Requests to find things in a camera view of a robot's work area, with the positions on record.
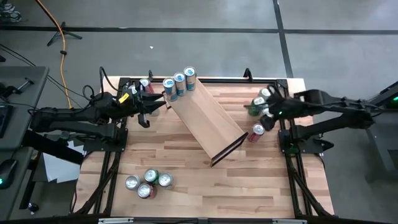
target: orange cable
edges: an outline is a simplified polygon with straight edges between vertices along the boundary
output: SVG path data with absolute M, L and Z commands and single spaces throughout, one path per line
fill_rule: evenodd
M 37 0 L 37 2 L 43 7 L 44 11 L 51 17 L 51 19 L 55 22 L 55 25 L 57 26 L 59 32 L 61 33 L 62 36 L 62 43 L 63 43 L 63 48 L 62 50 L 65 51 L 66 49 L 66 41 L 65 41 L 65 36 L 63 35 L 62 29 L 59 26 L 58 22 L 55 20 L 55 18 L 53 17 L 53 15 L 51 15 L 51 13 L 49 12 L 49 10 L 47 10 L 47 8 L 43 5 L 42 2 L 40 2 L 40 0 Z M 70 99 L 69 99 L 69 94 L 68 94 L 68 89 L 67 89 L 67 84 L 65 83 L 65 78 L 63 77 L 63 62 L 65 60 L 65 55 L 62 54 L 62 59 L 61 59 L 61 66 L 60 66 L 60 73 L 61 73 L 61 78 L 62 78 L 62 83 L 63 86 L 65 88 L 65 94 L 67 96 L 67 100 L 68 100 L 68 104 L 69 104 L 69 108 L 72 108 L 72 104 L 70 103 Z

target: can lid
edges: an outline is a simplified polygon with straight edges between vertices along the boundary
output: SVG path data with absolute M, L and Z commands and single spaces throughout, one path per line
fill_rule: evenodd
M 258 96 L 253 100 L 253 103 L 254 103 L 254 105 L 260 105 L 260 104 L 266 103 L 266 101 L 263 97 Z
M 266 130 L 264 129 L 264 127 L 261 124 L 255 124 L 253 126 L 253 132 L 256 134 L 264 134 Z
M 144 87 L 149 86 L 149 80 L 148 80 L 147 78 L 141 78 L 141 79 L 139 80 L 139 82 L 141 82 L 141 84 L 142 84 Z
M 159 185 L 166 187 L 169 186 L 172 182 L 172 176 L 170 174 L 162 174 L 159 177 Z
M 191 75 L 195 74 L 195 68 L 193 68 L 191 66 L 184 68 L 184 74 L 187 76 L 191 76 Z
M 182 74 L 181 72 L 177 72 L 176 74 L 174 74 L 174 80 L 176 82 L 184 82 L 185 80 L 185 75 Z
M 150 188 L 149 184 L 141 184 L 138 187 L 137 192 L 138 192 L 138 196 L 145 198 L 150 195 L 150 193 L 152 192 L 152 189 Z
M 271 93 L 269 92 L 269 90 L 268 90 L 267 88 L 263 88 L 263 89 L 261 90 L 261 94 L 262 94 L 263 96 L 271 96 Z
M 129 177 L 126 179 L 126 187 L 127 187 L 128 189 L 133 189 L 134 187 L 137 187 L 137 184 L 138 184 L 137 177 L 129 176 Z
M 156 171 L 153 169 L 147 170 L 144 174 L 144 179 L 148 182 L 154 181 L 156 179 Z
M 134 85 L 129 86 L 129 90 L 131 90 L 131 93 L 135 95 L 137 93 L 136 87 Z
M 167 88 L 173 87 L 174 86 L 174 80 L 172 78 L 165 78 L 163 80 L 163 86 L 167 87 Z

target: computer mouse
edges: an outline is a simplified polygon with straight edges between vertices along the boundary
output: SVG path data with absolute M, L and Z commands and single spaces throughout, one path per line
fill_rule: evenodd
M 7 189 L 14 181 L 17 163 L 15 159 L 8 159 L 0 164 L 0 189 Z

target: white paper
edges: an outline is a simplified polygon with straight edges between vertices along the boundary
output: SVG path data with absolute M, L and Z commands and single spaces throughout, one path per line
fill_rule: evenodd
M 75 146 L 73 141 L 68 142 L 68 147 L 84 154 L 83 146 Z M 56 179 L 57 183 L 61 183 L 79 178 L 80 166 L 78 164 L 58 159 L 46 153 L 44 153 L 44 164 L 49 182 Z

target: desk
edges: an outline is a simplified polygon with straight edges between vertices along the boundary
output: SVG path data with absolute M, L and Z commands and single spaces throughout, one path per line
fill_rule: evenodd
M 34 84 L 22 91 L 22 94 L 12 94 L 8 100 L 11 103 L 23 103 L 37 106 L 49 70 L 45 67 L 0 67 L 0 82 L 5 86 L 21 86 L 27 77 Z M 19 189 L 24 180 L 26 170 L 33 153 L 33 148 L 22 147 L 21 142 L 30 123 L 28 106 L 12 105 L 13 112 L 3 138 L 0 139 L 0 162 L 10 159 L 17 150 L 14 159 L 18 161 L 15 178 L 8 189 L 0 190 L 0 220 L 7 220 L 16 202 Z
M 111 77 L 114 86 L 120 77 Z M 302 79 L 288 79 L 290 93 L 305 89 Z M 204 83 L 217 102 L 243 131 L 250 131 L 258 118 L 250 117 L 244 104 L 257 95 L 265 84 Z M 153 83 L 155 92 L 163 90 Z M 104 82 L 105 91 L 116 95 Z M 147 117 L 151 127 L 144 129 L 137 118 L 129 118 L 127 146 L 121 156 L 112 216 L 127 217 L 214 217 L 214 218 L 293 218 L 292 199 L 285 157 L 280 153 L 277 125 L 257 143 L 244 141 L 210 168 L 208 155 L 181 122 L 173 109 L 160 109 L 158 117 Z M 312 118 L 296 119 L 296 124 L 312 124 Z M 103 152 L 94 152 L 82 164 L 77 184 L 78 210 L 98 185 Z M 304 154 L 303 164 L 308 188 L 324 208 L 333 213 L 325 171 L 319 158 Z M 126 189 L 127 176 L 143 176 L 154 167 L 170 172 L 175 178 L 172 190 L 159 189 L 156 198 L 140 199 Z M 108 190 L 104 191 L 101 211 Z M 302 211 L 301 191 L 298 190 Z
M 34 82 L 23 89 L 20 95 L 12 94 L 8 97 L 11 103 L 23 103 L 37 106 L 44 84 L 49 74 L 46 67 L 0 67 L 0 82 L 5 86 L 19 87 L 25 82 L 25 77 Z M 3 138 L 0 138 L 0 152 L 17 149 L 21 146 L 22 139 L 30 123 L 31 109 L 24 105 L 12 105 L 12 116 Z

